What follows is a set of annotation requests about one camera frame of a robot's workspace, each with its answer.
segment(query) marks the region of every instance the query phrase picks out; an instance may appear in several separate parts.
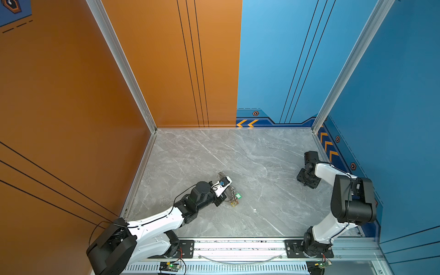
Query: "yellow chevron arrow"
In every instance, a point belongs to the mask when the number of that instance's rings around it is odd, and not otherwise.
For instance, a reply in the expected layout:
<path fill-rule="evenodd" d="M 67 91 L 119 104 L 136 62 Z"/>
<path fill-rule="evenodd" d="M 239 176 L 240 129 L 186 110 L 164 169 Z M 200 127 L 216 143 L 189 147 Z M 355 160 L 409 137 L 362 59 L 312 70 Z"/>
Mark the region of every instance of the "yellow chevron arrow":
<path fill-rule="evenodd" d="M 324 132 L 321 133 L 321 143 L 323 143 L 323 136 L 328 136 L 328 134 Z"/>
<path fill-rule="evenodd" d="M 247 119 L 243 119 L 240 123 L 237 124 L 238 127 L 243 127 L 242 123 L 245 122 Z"/>
<path fill-rule="evenodd" d="M 330 141 L 326 141 L 325 142 L 325 151 L 326 151 L 326 153 L 327 153 L 327 145 L 333 145 L 333 143 L 331 143 Z"/>
<path fill-rule="evenodd" d="M 339 154 L 337 152 L 330 150 L 330 162 L 331 162 L 331 156 L 332 155 L 339 156 Z"/>
<path fill-rule="evenodd" d="M 258 121 L 258 119 L 252 121 L 251 123 L 248 124 L 248 126 L 249 126 L 249 127 L 253 127 L 252 124 L 254 124 L 254 123 L 257 122 L 257 121 Z"/>

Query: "robotic arm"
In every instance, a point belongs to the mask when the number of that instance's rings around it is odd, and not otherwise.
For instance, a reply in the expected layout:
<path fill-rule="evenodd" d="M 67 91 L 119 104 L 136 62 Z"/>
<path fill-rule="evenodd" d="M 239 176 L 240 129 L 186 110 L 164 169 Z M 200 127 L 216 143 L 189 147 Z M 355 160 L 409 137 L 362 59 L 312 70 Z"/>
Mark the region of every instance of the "robotic arm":
<path fill-rule="evenodd" d="M 318 152 L 304 154 L 305 168 L 297 176 L 298 181 L 316 188 L 321 179 L 333 185 L 330 203 L 331 213 L 318 225 L 304 234 L 301 251 L 307 257 L 326 253 L 334 240 L 348 229 L 376 220 L 376 204 L 373 183 L 343 172 L 328 162 L 319 161 Z"/>
<path fill-rule="evenodd" d="M 190 223 L 207 205 L 219 206 L 225 200 L 224 191 L 231 179 L 223 173 L 219 175 L 222 178 L 216 184 L 198 182 L 190 194 L 162 213 L 129 222 L 119 218 L 109 224 L 86 251 L 95 274 L 117 275 L 139 260 L 176 255 L 179 239 L 172 230 Z"/>

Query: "orange wall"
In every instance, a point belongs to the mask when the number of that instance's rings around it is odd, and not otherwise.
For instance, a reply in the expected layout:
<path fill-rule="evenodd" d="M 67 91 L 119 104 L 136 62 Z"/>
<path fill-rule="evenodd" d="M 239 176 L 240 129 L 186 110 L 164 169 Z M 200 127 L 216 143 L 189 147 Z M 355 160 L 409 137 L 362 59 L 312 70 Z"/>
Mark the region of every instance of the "orange wall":
<path fill-rule="evenodd" d="M 86 2 L 35 0 L 32 11 L 0 28 L 0 141 L 119 214 L 148 128 Z M 1 144 L 0 160 L 116 218 Z M 95 224 L 103 220 L 3 163 L 0 180 Z M 2 182 L 0 209 L 2 274 L 89 274 L 93 224 Z"/>
<path fill-rule="evenodd" d="M 235 126 L 241 0 L 104 0 L 158 127 Z"/>

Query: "gray marble floor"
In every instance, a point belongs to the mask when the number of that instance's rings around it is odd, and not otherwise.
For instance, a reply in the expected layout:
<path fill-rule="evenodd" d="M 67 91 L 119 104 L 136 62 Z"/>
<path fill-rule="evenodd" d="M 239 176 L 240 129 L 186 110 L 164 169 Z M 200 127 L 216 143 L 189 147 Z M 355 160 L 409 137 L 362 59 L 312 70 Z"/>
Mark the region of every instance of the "gray marble floor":
<path fill-rule="evenodd" d="M 303 128 L 159 130 L 129 219 L 166 210 L 183 190 L 223 171 L 242 195 L 239 205 L 209 205 L 177 236 L 302 236 L 330 212 L 332 191 L 325 181 L 313 190 L 296 180 L 309 150 L 317 145 Z"/>

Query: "wall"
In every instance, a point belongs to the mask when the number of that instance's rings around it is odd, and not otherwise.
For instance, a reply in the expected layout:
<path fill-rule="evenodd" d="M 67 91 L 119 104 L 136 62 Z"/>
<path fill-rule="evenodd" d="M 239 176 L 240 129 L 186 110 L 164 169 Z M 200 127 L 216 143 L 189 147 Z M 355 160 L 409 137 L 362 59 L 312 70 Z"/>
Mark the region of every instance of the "wall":
<path fill-rule="evenodd" d="M 149 132 L 86 2 L 31 5 L 0 27 L 0 141 L 102 207 L 0 144 L 1 161 L 72 199 L 0 163 L 2 274 L 89 274 L 94 224 L 120 213 Z"/>
<path fill-rule="evenodd" d="M 330 113 L 374 182 L 396 274 L 438 273 L 439 11 L 434 0 L 396 1 Z"/>
<path fill-rule="evenodd" d="M 158 127 L 235 125 L 241 0 L 103 3 Z"/>
<path fill-rule="evenodd" d="M 315 116 L 376 2 L 244 0 L 239 112 L 260 109 L 275 124 Z"/>

